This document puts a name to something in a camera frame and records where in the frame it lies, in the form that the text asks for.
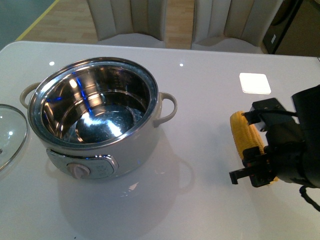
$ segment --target beige chair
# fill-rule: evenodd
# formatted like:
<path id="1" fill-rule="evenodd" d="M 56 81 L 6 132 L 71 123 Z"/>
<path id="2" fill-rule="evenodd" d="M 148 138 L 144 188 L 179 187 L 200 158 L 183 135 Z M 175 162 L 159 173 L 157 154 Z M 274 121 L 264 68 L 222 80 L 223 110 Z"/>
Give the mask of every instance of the beige chair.
<path id="1" fill-rule="evenodd" d="M 165 47 L 167 0 L 87 0 L 100 45 Z"/>
<path id="2" fill-rule="evenodd" d="M 191 49 L 262 54 L 283 0 L 194 0 Z"/>

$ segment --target chair backrest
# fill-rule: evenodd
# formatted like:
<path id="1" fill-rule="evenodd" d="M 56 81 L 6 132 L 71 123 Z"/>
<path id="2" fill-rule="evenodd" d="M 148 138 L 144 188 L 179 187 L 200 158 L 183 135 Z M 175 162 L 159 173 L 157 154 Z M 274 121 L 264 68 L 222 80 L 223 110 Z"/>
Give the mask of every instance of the chair backrest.
<path id="1" fill-rule="evenodd" d="M 230 37 L 259 47 L 283 0 L 194 0 L 192 42 Z"/>
<path id="2" fill-rule="evenodd" d="M 140 33 L 165 39 L 167 0 L 87 0 L 98 41 Z"/>

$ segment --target white table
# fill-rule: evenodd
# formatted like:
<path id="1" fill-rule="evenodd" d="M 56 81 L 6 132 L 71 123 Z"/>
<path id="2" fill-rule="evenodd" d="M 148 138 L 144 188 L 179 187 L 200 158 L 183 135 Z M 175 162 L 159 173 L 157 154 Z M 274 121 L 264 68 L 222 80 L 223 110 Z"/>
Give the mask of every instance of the white table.
<path id="1" fill-rule="evenodd" d="M 91 57 L 141 64 L 159 91 L 176 97 L 178 112 L 161 125 L 150 159 L 112 180 L 62 173 L 30 129 L 0 172 L 0 239 L 319 239 L 320 215 L 300 196 L 300 185 L 254 188 L 249 178 L 232 185 L 229 177 L 242 167 L 231 114 L 273 97 L 294 111 L 291 96 L 320 84 L 317 58 L 22 41 L 0 52 L 0 103 L 27 115 L 19 103 L 24 88 Z M 243 93 L 240 73 L 265 74 L 271 94 Z M 164 112 L 171 107 L 166 103 Z M 320 201 L 318 189 L 308 193 Z"/>

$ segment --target yellow corn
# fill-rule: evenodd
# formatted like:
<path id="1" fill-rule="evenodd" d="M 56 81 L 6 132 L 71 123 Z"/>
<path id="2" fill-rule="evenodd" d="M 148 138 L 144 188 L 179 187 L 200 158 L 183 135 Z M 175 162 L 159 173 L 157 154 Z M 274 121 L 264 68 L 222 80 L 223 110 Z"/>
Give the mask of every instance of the yellow corn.
<path id="1" fill-rule="evenodd" d="M 248 121 L 243 116 L 243 111 L 237 111 L 230 117 L 231 131 L 235 143 L 236 150 L 243 160 L 243 151 L 245 149 L 259 147 L 260 153 L 264 153 L 264 143 L 254 125 L 248 125 Z"/>

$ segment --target black cable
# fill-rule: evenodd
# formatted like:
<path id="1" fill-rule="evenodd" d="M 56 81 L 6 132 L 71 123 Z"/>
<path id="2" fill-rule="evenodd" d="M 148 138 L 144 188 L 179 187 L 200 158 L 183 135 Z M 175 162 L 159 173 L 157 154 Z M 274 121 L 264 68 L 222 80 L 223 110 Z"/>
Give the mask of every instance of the black cable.
<path id="1" fill-rule="evenodd" d="M 299 192 L 301 194 L 301 197 L 303 197 L 307 203 L 311 204 L 316 210 L 318 210 L 320 212 L 320 206 L 307 195 L 306 188 L 307 188 L 307 186 L 302 186 L 300 188 Z"/>

